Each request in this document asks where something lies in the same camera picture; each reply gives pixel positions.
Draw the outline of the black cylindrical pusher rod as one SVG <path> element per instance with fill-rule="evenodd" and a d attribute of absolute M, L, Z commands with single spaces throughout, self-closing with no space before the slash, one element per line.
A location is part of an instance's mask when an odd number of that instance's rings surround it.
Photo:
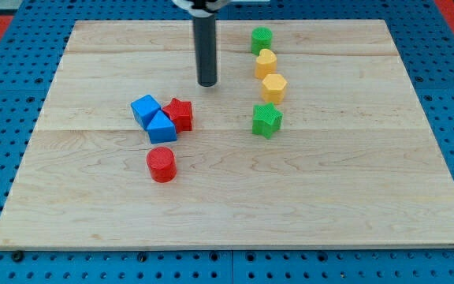
<path fill-rule="evenodd" d="M 216 15 L 192 18 L 197 82 L 203 87 L 216 85 Z"/>

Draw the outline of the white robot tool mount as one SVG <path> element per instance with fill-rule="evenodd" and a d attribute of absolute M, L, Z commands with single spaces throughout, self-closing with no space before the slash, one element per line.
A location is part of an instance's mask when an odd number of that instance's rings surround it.
<path fill-rule="evenodd" d="M 216 14 L 230 0 L 172 0 L 177 7 L 187 11 L 193 17 L 210 17 Z"/>

